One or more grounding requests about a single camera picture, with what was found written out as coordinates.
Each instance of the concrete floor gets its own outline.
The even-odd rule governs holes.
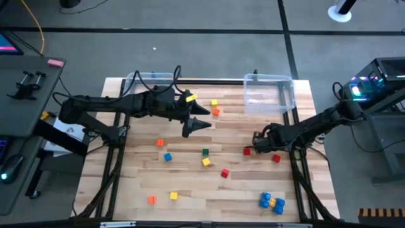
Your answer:
[[[74,10],[99,2],[82,1]],[[358,1],[349,23],[328,18],[327,9],[334,0],[283,2],[290,30],[405,28],[404,2]],[[116,0],[76,15],[59,14],[58,2],[53,0],[27,4],[43,27],[282,30],[277,0]],[[0,13],[0,25],[35,26],[19,1],[12,1]],[[17,34],[31,45],[41,46],[39,33]],[[125,77],[134,70],[172,72],[177,64],[183,66],[184,77],[242,78],[254,69],[291,74],[283,35],[47,32],[45,36],[45,55],[68,60],[62,78],[72,94],[98,96],[106,77]],[[405,36],[292,35],[291,42],[298,76],[310,81],[317,112],[337,102],[332,95],[333,82],[347,82],[373,58],[405,56]],[[60,85],[56,91],[62,91]],[[50,101],[47,109],[57,111],[58,107]],[[343,219],[358,222],[358,208],[405,207],[404,183],[371,185],[371,177],[386,172],[384,161],[380,155],[358,149],[348,128],[338,127],[329,133],[325,148]],[[72,174],[45,176],[39,188],[41,198],[30,201],[21,197],[13,213],[0,217],[0,223],[69,217],[78,180],[79,176]]]

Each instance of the white stand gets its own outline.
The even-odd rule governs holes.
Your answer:
[[[332,6],[331,8],[328,9],[328,15],[330,18],[335,20],[336,22],[348,22],[352,18],[352,13],[348,12],[345,15],[341,15],[340,13],[337,12],[336,6]]]

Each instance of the wooden table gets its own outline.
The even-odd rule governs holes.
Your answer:
[[[102,96],[118,96],[121,81],[121,78],[107,78]],[[221,115],[197,116],[200,120],[212,123],[212,127],[193,132],[188,139],[181,136],[182,124],[177,121],[169,122],[159,117],[131,118],[114,220],[298,221],[288,153],[253,153],[250,158],[242,154],[242,148],[251,144],[255,130],[261,131],[270,122],[282,124],[282,116],[245,115],[241,85],[180,87],[198,94],[197,102],[209,110],[212,109],[211,100],[217,99]],[[294,87],[299,119],[315,115],[309,81],[295,80]],[[97,119],[112,125],[114,115],[98,113]],[[290,122],[294,123],[291,113],[289,117]],[[157,147],[157,139],[164,139],[165,146]],[[101,143],[95,140],[89,149]],[[324,153],[322,145],[314,143],[314,147]],[[209,149],[212,167],[204,167],[201,162],[204,148]],[[173,157],[170,162],[165,162],[163,158],[167,152]],[[102,148],[88,155],[85,160],[75,201],[77,212],[84,209],[100,187],[106,153],[107,148]],[[274,154],[282,157],[280,163],[270,160]],[[315,193],[332,215],[339,217],[327,162],[311,149],[308,149],[307,159]],[[227,179],[220,176],[223,168],[230,170]],[[170,191],[178,192],[178,200],[169,199]],[[258,206],[262,192],[271,193],[273,198],[285,199],[283,215],[276,215],[270,209],[264,210]],[[308,198],[302,192],[306,213],[309,215]],[[157,197],[155,205],[148,205],[149,195]],[[109,196],[104,201],[103,214],[108,201]]]

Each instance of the gray desk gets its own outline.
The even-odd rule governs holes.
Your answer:
[[[0,135],[28,137],[34,131],[38,119],[44,110],[53,89],[58,83],[62,68],[49,66],[47,61],[50,58],[38,56],[0,56]],[[61,58],[52,58],[66,62]],[[41,79],[41,89],[33,92],[37,98],[35,101],[27,99],[15,100],[6,94],[15,94],[18,90],[16,82],[21,82],[24,78],[23,71],[26,70],[34,74],[30,83],[35,83],[38,76],[36,71],[47,74],[47,78]]]
[[[7,157],[17,154],[21,149],[21,154],[24,156],[16,181],[8,185],[0,183],[0,215],[7,215],[11,212],[43,140],[42,137],[32,136],[22,148],[23,142],[32,135],[62,73],[62,68],[49,66],[48,59],[37,56],[0,56],[0,106],[2,107],[0,135],[16,136],[9,147]],[[52,59],[65,62],[61,58]],[[36,71],[41,71],[48,75],[48,78],[42,80],[42,83],[40,82],[42,88],[33,93],[37,98],[36,101],[14,100],[6,96],[6,94],[14,94],[17,91],[15,83],[24,78],[22,73],[24,70],[34,74]],[[37,76],[34,76],[30,83],[35,83],[36,80]]]

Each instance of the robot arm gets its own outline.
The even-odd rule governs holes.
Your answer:
[[[187,138],[191,132],[211,126],[210,123],[200,121],[196,117],[190,118],[191,114],[210,114],[195,100],[186,102],[186,98],[191,95],[190,91],[186,90],[175,100],[177,95],[173,88],[155,86],[152,91],[129,94],[122,98],[74,96],[62,103],[59,119],[66,124],[83,125],[87,132],[100,132],[103,141],[119,144],[122,135],[120,128],[103,124],[90,116],[88,111],[118,112],[135,118],[146,115],[157,116],[184,123],[182,136]]]
[[[252,139],[253,148],[257,153],[286,150],[291,148],[308,148],[316,136],[329,133],[339,125],[351,125],[363,120],[365,114],[357,102],[345,100],[294,125],[271,123],[262,132],[255,132]]]

